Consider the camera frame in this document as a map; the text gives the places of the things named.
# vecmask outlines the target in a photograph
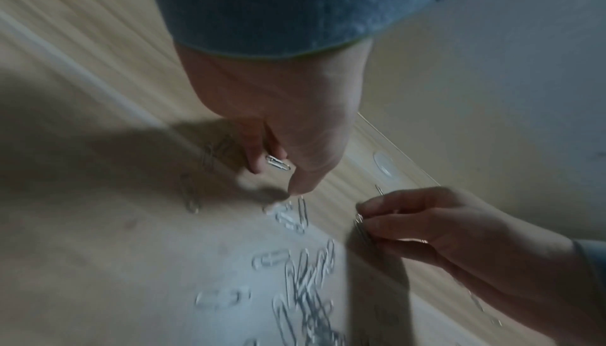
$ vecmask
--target wooden surface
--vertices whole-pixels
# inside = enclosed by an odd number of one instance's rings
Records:
[[[295,234],[262,212],[290,173],[253,176],[238,148],[200,170],[230,127],[190,89],[153,0],[0,0],[0,345],[281,345],[282,266],[255,254],[335,241],[320,294],[349,345],[551,344],[431,266],[385,258],[353,228],[355,203],[435,184],[363,118],[342,163],[306,196]],[[390,179],[373,153],[399,168]],[[179,175],[201,196],[186,210]],[[230,309],[200,292],[246,286]],[[395,314],[386,325],[378,311]]]

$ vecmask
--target hand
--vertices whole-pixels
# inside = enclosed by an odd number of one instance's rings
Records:
[[[567,237],[448,188],[395,191],[358,211],[379,249],[446,270],[491,306],[550,337],[605,344],[597,286]]]
[[[270,153],[297,167],[288,192],[312,191],[343,157],[362,95],[371,40],[278,61],[228,59],[175,43],[199,99],[232,120],[250,170]]]

